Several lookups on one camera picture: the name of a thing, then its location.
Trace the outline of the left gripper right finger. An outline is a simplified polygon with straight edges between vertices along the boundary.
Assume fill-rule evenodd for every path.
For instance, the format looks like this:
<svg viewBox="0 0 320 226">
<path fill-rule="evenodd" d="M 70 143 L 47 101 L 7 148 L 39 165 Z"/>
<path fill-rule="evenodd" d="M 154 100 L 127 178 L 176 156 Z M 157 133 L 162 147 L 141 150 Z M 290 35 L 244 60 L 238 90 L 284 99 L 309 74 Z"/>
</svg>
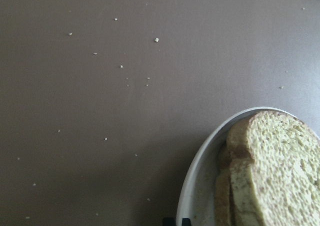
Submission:
<svg viewBox="0 0 320 226">
<path fill-rule="evenodd" d="M 191 220 L 189 218 L 182 218 L 181 226 L 192 226 Z"/>
</svg>

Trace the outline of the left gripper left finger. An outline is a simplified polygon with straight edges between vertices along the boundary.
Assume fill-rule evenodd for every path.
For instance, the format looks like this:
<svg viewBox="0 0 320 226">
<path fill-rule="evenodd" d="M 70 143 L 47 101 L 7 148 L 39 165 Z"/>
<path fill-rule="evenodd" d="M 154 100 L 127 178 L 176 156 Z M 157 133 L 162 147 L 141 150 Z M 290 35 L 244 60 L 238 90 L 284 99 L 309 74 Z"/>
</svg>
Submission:
<svg viewBox="0 0 320 226">
<path fill-rule="evenodd" d="M 164 217 L 162 219 L 162 226 L 175 226 L 175 219 L 173 217 Z"/>
</svg>

